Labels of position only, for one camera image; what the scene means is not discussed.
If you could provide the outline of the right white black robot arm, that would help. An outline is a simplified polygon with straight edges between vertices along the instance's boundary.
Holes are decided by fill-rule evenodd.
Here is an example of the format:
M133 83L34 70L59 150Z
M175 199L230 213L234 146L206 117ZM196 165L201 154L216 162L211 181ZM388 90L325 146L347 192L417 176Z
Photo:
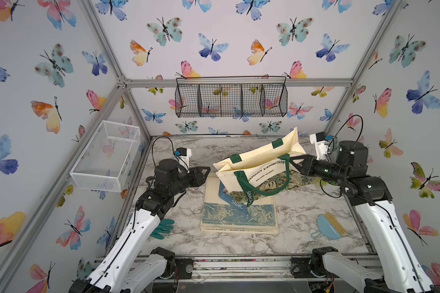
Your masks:
M358 293L440 293L419 264L396 215L393 198L380 177L367 174L368 149L357 141L341 141L335 162L313 155L289 159L305 176L335 183L348 199L376 250L383 273L373 273L333 247L314 249L310 271L337 276Z

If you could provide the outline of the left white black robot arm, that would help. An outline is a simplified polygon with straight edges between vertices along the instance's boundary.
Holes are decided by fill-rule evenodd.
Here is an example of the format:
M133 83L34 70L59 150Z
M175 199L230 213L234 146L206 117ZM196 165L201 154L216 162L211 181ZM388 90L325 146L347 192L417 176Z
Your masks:
M157 278L177 278L176 255L157 247L136 269L133 263L167 212L189 188L203 185L210 167L190 167L188 157L164 159L147 178L132 219L101 264L84 280L75 280L71 293L141 293Z

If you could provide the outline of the green handled canvas tote bag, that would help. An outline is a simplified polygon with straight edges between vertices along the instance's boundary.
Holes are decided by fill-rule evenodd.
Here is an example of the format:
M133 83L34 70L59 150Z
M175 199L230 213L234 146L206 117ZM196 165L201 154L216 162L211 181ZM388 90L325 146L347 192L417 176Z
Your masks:
M287 188L292 173L298 171L292 158L301 155L305 155L305 150L299 143L298 129L293 128L281 139L246 153L234 154L213 166L227 192L242 193L247 205L251 206L256 195L270 197ZM278 174L286 176L284 183L269 191L259 189L266 180Z

